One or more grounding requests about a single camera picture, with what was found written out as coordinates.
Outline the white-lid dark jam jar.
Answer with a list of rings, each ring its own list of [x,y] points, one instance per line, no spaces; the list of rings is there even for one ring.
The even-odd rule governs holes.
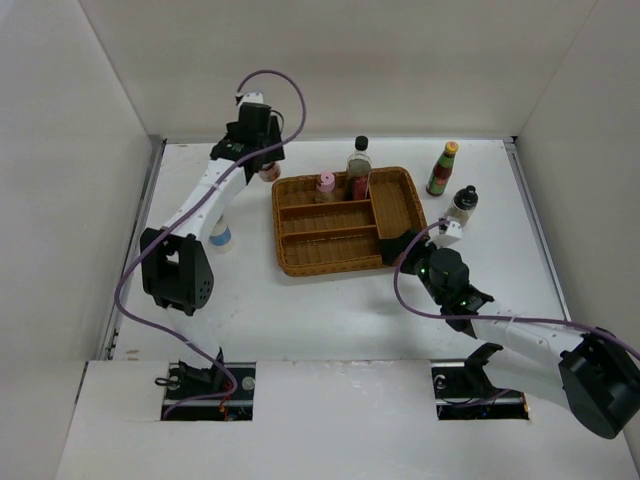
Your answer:
[[[267,183],[275,182],[281,175],[281,167],[278,162],[274,161],[265,164],[259,171],[259,177]]]

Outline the pink-cap spice jar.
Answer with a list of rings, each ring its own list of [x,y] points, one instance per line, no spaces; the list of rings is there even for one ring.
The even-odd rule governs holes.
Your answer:
[[[331,203],[335,201],[335,175],[332,172],[322,172],[316,177],[316,203]]]

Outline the tall red-label glass bottle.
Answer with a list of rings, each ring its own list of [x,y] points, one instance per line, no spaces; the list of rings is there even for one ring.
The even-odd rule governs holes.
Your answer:
[[[348,200],[366,200],[369,195],[369,181],[372,171],[368,155],[369,138],[359,135],[354,141],[354,152],[347,159],[346,197]]]

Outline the silver-cap blue-label jar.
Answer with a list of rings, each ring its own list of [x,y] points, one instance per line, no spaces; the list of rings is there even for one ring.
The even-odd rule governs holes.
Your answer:
[[[232,233],[224,215],[214,225],[209,235],[209,244],[218,253],[227,253],[233,249]]]

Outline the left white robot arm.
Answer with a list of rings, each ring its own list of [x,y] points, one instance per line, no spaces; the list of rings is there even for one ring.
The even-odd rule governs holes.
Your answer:
[[[186,320],[208,303],[215,281],[208,258],[226,246],[231,233],[224,210],[255,176],[273,182],[285,158],[280,144],[282,116],[260,92],[236,97],[238,119],[226,126],[198,184],[160,228],[146,228],[140,249],[154,249],[141,261],[144,292],[168,312],[172,326],[186,334]]]

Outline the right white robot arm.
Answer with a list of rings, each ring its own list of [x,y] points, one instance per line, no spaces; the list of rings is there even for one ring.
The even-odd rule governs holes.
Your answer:
[[[440,309],[437,319],[481,341],[465,361],[471,393],[531,393],[567,409],[604,439],[615,438],[638,414],[639,353],[611,332],[501,309],[471,284],[461,255],[426,230],[383,239],[380,251],[396,275],[421,282]]]

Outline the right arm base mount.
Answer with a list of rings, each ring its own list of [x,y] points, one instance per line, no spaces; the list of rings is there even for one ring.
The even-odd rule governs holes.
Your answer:
[[[487,343],[465,359],[431,364],[436,415],[441,421],[528,420],[523,393],[499,389],[489,381],[484,367],[502,349]]]

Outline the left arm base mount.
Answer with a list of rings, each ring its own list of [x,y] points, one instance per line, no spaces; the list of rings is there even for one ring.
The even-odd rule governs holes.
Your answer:
[[[172,363],[164,377],[154,384],[164,389],[162,421],[235,422],[253,419],[256,364],[224,362],[222,350],[216,360],[237,382],[231,392],[231,378],[217,366],[196,368],[183,361]]]

